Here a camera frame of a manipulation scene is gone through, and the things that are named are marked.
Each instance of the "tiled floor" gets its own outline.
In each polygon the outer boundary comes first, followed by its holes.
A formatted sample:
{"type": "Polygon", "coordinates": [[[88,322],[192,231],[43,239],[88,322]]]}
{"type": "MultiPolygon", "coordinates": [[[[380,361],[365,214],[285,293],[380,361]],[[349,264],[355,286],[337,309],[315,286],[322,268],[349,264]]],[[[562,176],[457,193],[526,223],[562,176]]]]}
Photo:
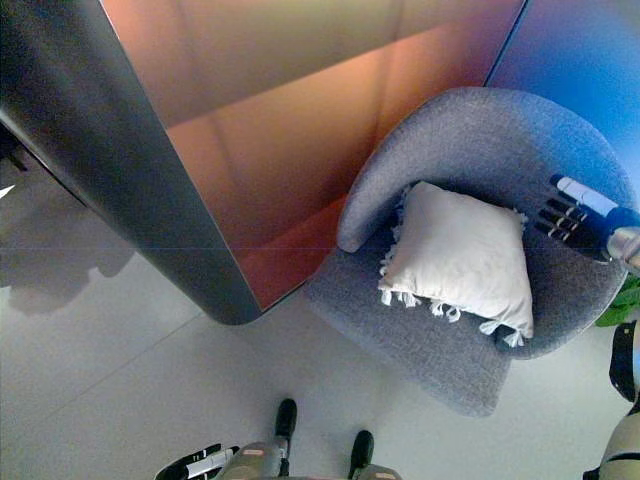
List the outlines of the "tiled floor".
{"type": "Polygon", "coordinates": [[[293,473],[340,475],[361,427],[406,480],[568,479],[628,409],[613,331],[515,362],[496,413],[469,419],[399,379],[294,294],[225,327],[46,175],[0,165],[2,478],[152,479],[216,441],[266,438],[300,408],[293,473]]]}

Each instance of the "plant leaf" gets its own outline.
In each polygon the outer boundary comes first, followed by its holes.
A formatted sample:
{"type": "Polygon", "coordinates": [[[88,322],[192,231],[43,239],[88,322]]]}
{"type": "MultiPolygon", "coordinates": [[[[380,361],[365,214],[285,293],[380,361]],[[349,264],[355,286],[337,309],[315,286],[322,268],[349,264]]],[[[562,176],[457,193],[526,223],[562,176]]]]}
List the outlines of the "plant leaf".
{"type": "Polygon", "coordinates": [[[625,290],[624,292],[621,291],[613,300],[612,305],[616,307],[622,305],[635,305],[636,307],[640,306],[640,287],[632,287],[625,290]]]}
{"type": "Polygon", "coordinates": [[[622,284],[621,292],[624,292],[630,288],[640,287],[640,277],[628,274],[626,280],[622,284]]]}
{"type": "Polygon", "coordinates": [[[612,327],[624,323],[625,319],[633,310],[635,310],[635,308],[632,305],[609,307],[609,309],[596,320],[596,325],[599,327],[612,327]]]}

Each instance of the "curved metal panel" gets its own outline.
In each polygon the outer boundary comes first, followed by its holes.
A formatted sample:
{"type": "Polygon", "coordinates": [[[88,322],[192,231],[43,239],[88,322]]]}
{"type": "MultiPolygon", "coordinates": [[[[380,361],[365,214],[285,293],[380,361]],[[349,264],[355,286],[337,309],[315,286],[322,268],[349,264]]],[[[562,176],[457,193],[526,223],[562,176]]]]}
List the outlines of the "curved metal panel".
{"type": "Polygon", "coordinates": [[[2,122],[212,318],[260,315],[100,3],[1,8],[2,122]]]}

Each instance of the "gray fabric upholstery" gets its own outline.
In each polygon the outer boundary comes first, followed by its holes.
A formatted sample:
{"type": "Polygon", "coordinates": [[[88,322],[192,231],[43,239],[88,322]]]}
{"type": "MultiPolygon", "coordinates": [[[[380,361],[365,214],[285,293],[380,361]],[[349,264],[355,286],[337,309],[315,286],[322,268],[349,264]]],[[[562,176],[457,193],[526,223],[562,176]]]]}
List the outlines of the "gray fabric upholstery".
{"type": "Polygon", "coordinates": [[[491,337],[478,334],[482,319],[474,315],[449,324],[428,308],[382,305],[378,269],[392,241],[390,228],[381,228],[357,253],[330,254],[304,289],[312,309],[459,413],[489,415],[509,357],[491,337]]]}
{"type": "Polygon", "coordinates": [[[454,409],[490,413],[509,358],[533,358],[575,337],[608,306],[624,271],[583,258],[530,225],[524,246],[535,336],[512,349],[500,340],[511,331],[501,328],[497,348],[488,348],[493,340],[477,331],[477,317],[449,325],[426,308],[381,305],[377,261],[385,248],[376,250],[376,242],[409,183],[425,180],[535,219],[555,194],[549,179],[558,173],[635,207],[609,144],[569,110],[529,93],[488,88],[454,89],[427,102],[385,139],[354,182],[338,230],[343,251],[334,251],[307,284],[312,307],[454,409]]]}

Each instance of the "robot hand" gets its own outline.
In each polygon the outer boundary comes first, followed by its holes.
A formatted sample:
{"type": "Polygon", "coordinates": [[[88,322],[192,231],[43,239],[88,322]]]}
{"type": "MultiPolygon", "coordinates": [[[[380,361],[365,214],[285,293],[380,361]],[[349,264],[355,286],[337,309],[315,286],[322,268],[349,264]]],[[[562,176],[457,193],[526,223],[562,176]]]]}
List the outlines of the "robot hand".
{"type": "Polygon", "coordinates": [[[617,260],[640,276],[640,214],[578,183],[554,175],[562,200],[551,198],[535,227],[583,255],[601,262],[617,260]]]}

